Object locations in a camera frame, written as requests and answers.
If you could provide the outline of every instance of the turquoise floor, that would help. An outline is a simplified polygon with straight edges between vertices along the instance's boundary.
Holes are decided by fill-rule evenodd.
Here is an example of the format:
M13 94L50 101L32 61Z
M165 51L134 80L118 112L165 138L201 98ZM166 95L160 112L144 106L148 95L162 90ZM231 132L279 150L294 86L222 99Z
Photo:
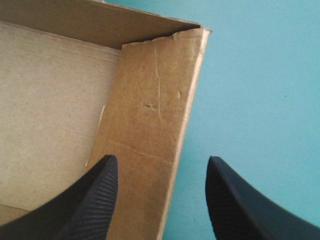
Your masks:
M320 226L320 1L111 2L213 29L163 239L214 239L210 155Z

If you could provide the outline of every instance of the cardboard box wall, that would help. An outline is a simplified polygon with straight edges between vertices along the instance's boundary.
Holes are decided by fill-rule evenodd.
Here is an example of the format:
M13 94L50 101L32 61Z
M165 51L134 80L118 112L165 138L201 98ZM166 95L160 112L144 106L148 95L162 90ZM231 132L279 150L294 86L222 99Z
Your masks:
M114 154L108 239L161 239L210 31L93 0L1 0L0 21L0 221Z

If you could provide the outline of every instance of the brown cardboard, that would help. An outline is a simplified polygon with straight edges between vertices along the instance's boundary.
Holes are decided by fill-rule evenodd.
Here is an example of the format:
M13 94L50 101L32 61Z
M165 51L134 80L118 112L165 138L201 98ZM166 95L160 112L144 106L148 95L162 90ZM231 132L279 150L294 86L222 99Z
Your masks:
M118 158L110 240L162 239L209 33L192 29L122 48L88 162Z
M0 225L17 219L28 213L27 210L0 204Z
M97 0L0 1L0 224L115 154L108 239L160 240L209 33Z
M87 171L119 53L0 23L0 204L33 210Z
M0 21L114 49L200 27L103 0L1 0Z

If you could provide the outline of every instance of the textured black surface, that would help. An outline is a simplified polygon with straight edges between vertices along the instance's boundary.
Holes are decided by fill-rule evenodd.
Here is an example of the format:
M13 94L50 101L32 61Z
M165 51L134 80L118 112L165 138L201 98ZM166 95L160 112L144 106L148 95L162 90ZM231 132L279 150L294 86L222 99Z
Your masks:
M107 155L45 205L0 226L0 240L104 240L117 192L117 159Z
M320 240L320 229L281 208L220 157L208 163L206 201L217 240Z

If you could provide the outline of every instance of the scratch on cardboard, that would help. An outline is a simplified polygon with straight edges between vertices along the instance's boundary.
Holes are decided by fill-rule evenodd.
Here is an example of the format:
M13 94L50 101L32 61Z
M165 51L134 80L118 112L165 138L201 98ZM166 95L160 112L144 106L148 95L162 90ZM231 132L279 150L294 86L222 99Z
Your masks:
M163 161L164 163L166 163L166 164L170 164L170 165L173 164L172 162L169 162L167 159L165 159L165 158L163 158L163 157L161 157L161 156L154 155L154 154L150 154L150 153L146 153L146 152L144 152L144 151L136 150L136 149L134 149L133 147L131 147L131 146L125 144L125 143L122 143L122 142L113 140L113 139L111 139L111 138L109 138L109 137L106 137L105 139L106 139L106 140L109 140L110 142L113 142L113 143L115 143L115 144L119 144L119 145L121 145L121 146L124 146L124 147L130 149L131 151L133 151L133 152L135 152L135 153L137 153L137 154L145 155L145 156L152 157L152 158L155 158L155 159L160 159L160 160L162 160L162 161Z
M154 53L155 53L155 76L158 79L158 113L160 117L160 94L161 94L161 78L158 72L158 53L157 53L157 42L154 42Z

